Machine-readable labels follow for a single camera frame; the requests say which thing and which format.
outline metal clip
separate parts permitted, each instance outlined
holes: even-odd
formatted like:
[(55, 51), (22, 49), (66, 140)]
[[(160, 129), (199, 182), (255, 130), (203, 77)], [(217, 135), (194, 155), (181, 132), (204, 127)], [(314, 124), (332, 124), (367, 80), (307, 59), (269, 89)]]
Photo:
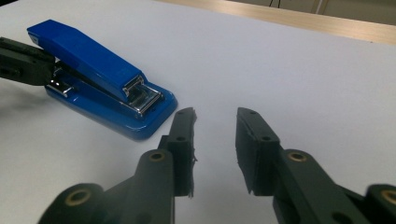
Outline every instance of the metal clip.
[(63, 95), (65, 98), (68, 97), (68, 93), (73, 90), (73, 87), (69, 86), (68, 84), (58, 80), (56, 76), (53, 77), (53, 79), (49, 82), (47, 85), (49, 88), (53, 89), (54, 91), (60, 93)]
[(122, 90), (128, 97), (128, 106), (140, 116), (162, 98), (162, 94), (159, 91), (144, 84), (144, 79), (141, 76), (128, 82)]

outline screw hole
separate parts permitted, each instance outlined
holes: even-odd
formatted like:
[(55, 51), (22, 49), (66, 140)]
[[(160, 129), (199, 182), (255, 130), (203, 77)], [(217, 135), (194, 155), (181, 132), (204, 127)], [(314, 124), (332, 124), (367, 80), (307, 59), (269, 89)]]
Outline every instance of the screw hole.
[(288, 156), (292, 161), (306, 161), (306, 156), (299, 152), (291, 152)]
[(149, 156), (151, 161), (161, 161), (165, 158), (165, 155), (162, 152), (154, 152)]
[(389, 203), (396, 205), (396, 190), (384, 189), (381, 191), (381, 195)]
[(345, 214), (343, 213), (333, 213), (332, 214), (332, 219), (334, 219), (334, 221), (336, 221), (339, 224), (352, 224), (352, 220)]
[(67, 195), (64, 203), (68, 206), (77, 206), (87, 202), (91, 198), (91, 192), (88, 189), (77, 189)]

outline black plastic part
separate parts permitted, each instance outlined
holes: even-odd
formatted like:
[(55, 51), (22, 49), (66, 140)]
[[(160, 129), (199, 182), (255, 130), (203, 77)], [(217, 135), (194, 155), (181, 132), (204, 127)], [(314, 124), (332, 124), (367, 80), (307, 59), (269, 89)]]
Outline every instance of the black plastic part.
[(238, 108), (235, 145), (247, 189), (274, 196), (279, 223), (396, 223), (396, 187), (373, 185), (363, 197), (337, 186), (312, 156), (283, 150), (253, 110)]
[(169, 150), (174, 157), (175, 196), (193, 195), (192, 168), (194, 156), (194, 129), (196, 121), (192, 107), (176, 112), (169, 135), (163, 135), (158, 148)]
[(157, 149), (145, 153), (126, 194), (120, 224), (174, 223), (174, 161), (172, 153)]
[(247, 190), (256, 196), (274, 194), (274, 164), (282, 147), (279, 138), (256, 111), (238, 108), (235, 146)]
[(62, 192), (50, 205), (39, 224), (92, 223), (103, 190), (95, 184), (78, 184)]
[(0, 77), (33, 85), (47, 85), (55, 58), (42, 49), (0, 37)]
[(285, 191), (278, 190), (275, 197), (288, 195), (301, 223), (369, 223), (309, 154), (295, 149), (282, 151), (276, 171)]
[[(178, 111), (169, 135), (163, 136), (158, 149), (140, 157), (134, 176), (106, 192), (93, 184), (65, 190), (39, 224), (173, 224), (175, 196), (192, 194), (195, 120), (192, 108)], [(67, 200), (84, 197), (74, 206)]]

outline blue stapler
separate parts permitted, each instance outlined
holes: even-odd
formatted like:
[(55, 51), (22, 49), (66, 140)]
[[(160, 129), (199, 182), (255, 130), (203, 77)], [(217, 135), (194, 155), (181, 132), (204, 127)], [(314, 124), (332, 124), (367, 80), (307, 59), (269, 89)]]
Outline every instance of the blue stapler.
[[(59, 59), (51, 75), (37, 83), (46, 83), (50, 96), (87, 117), (133, 139), (145, 139), (176, 109), (172, 92), (148, 82), (142, 71), (79, 30), (49, 20), (27, 31), (44, 53)], [(25, 49), (16, 51), (31, 57), (32, 51)], [(23, 70), (10, 64), (3, 69), (6, 75)]]

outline white table surface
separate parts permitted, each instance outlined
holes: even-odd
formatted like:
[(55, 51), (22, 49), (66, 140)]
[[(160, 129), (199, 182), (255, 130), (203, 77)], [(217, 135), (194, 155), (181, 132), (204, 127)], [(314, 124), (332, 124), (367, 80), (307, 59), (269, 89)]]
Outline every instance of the white table surface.
[[(143, 0), (18, 1), (0, 7), (1, 36), (78, 28), (172, 91), (198, 116), (194, 198), (176, 223), (277, 223), (271, 197), (248, 195), (235, 148), (236, 109), (258, 111), (284, 148), (312, 154), (339, 185), (363, 194), (396, 185), (396, 47)], [(64, 189), (108, 189), (134, 174), (172, 118), (135, 142), (50, 98), (0, 80), (0, 223), (37, 223)]]

